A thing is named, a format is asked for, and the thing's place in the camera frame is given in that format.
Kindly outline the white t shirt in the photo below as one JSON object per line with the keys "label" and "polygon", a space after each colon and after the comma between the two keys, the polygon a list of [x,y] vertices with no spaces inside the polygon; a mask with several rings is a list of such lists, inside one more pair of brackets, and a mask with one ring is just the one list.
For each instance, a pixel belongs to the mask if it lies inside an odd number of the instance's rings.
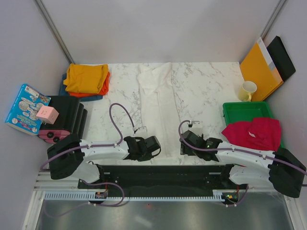
{"label": "white t shirt", "polygon": [[161,153],[153,158],[153,164],[180,165],[180,119],[172,85],[172,64],[158,67],[140,64],[137,81],[140,88],[142,124],[149,136],[156,136]]}

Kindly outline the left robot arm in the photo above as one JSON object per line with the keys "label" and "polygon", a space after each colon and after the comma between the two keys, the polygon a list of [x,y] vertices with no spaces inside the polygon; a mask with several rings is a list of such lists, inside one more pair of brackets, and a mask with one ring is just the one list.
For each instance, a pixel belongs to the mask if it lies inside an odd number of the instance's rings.
{"label": "left robot arm", "polygon": [[89,142],[71,134],[47,150],[50,177],[61,180],[67,177],[81,179],[94,188],[105,184],[100,166],[90,161],[114,159],[149,161],[156,157],[155,151],[162,150],[155,136],[124,137],[120,143]]}

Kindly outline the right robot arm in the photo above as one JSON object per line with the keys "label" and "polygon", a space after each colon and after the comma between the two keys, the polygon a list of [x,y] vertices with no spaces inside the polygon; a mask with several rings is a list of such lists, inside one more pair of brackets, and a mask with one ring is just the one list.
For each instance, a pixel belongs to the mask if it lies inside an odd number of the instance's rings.
{"label": "right robot arm", "polygon": [[217,138],[204,140],[190,130],[179,136],[182,155],[195,155],[225,166],[226,172],[219,180],[224,188],[248,184],[256,188],[274,188],[292,198],[300,196],[307,169],[288,149],[249,149]]}

